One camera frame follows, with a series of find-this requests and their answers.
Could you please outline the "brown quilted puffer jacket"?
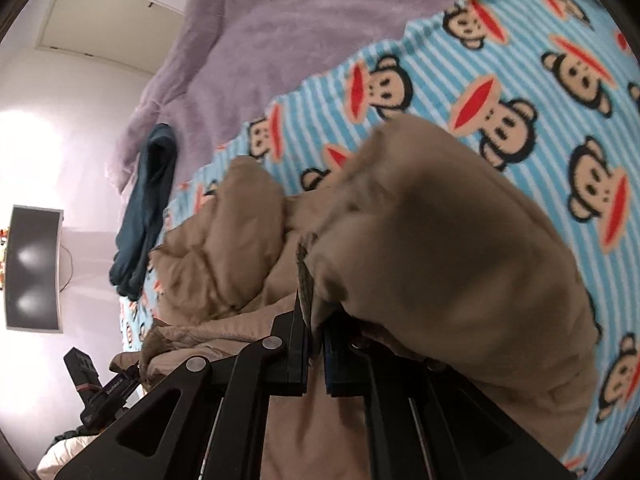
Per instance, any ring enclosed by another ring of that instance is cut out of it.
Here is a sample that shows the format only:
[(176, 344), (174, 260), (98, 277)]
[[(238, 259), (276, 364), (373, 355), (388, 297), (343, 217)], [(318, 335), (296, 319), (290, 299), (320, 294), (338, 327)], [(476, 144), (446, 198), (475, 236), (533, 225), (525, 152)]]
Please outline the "brown quilted puffer jacket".
[(587, 289), (542, 210), (480, 156), (413, 116), (376, 128), (337, 177), (286, 196), (248, 156), (151, 257), (164, 325), (146, 382), (193, 349), (230, 356), (308, 295), (314, 333), (344, 310), (395, 349), (468, 376), (560, 458), (596, 388)]

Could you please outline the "dark teal folded garment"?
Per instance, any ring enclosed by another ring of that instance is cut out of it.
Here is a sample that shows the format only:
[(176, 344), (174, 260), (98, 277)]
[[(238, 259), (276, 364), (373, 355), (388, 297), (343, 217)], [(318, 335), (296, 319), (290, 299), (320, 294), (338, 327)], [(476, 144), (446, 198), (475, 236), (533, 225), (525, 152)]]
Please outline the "dark teal folded garment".
[(138, 174), (116, 235), (116, 254), (108, 274), (119, 296), (137, 301), (142, 295), (149, 253), (164, 224), (171, 194), (178, 145), (168, 125), (156, 125), (139, 157)]

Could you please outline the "blue striped monkey blanket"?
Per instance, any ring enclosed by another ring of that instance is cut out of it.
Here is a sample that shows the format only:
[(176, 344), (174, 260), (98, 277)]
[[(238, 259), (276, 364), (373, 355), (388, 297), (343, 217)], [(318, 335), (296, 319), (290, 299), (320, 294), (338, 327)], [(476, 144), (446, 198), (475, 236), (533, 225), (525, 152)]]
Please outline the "blue striped monkey blanket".
[(540, 203), (573, 249), (601, 330), (599, 382), (564, 460), (597, 479), (639, 409), (639, 64), (599, 0), (456, 0), (273, 98), (177, 182), (168, 228), (239, 155), (286, 192), (337, 174), (408, 112), (457, 133)]

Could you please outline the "purple fleece blanket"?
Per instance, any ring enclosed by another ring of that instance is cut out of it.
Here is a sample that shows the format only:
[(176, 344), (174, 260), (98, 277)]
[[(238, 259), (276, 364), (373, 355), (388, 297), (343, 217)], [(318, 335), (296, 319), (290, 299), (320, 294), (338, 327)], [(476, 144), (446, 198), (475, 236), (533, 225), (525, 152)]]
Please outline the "purple fleece blanket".
[(182, 27), (106, 168), (124, 192), (158, 124), (178, 139), (177, 182), (207, 164), (244, 122), (304, 79), (456, 0), (188, 0)]

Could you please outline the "grey wall-mounted monitor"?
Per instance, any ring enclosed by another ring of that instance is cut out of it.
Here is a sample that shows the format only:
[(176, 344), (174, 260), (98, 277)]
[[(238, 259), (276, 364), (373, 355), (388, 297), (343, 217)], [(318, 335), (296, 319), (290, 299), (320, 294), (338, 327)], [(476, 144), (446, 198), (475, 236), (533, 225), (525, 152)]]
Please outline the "grey wall-mounted monitor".
[(57, 333), (63, 213), (15, 206), (6, 245), (4, 312), (10, 330)]

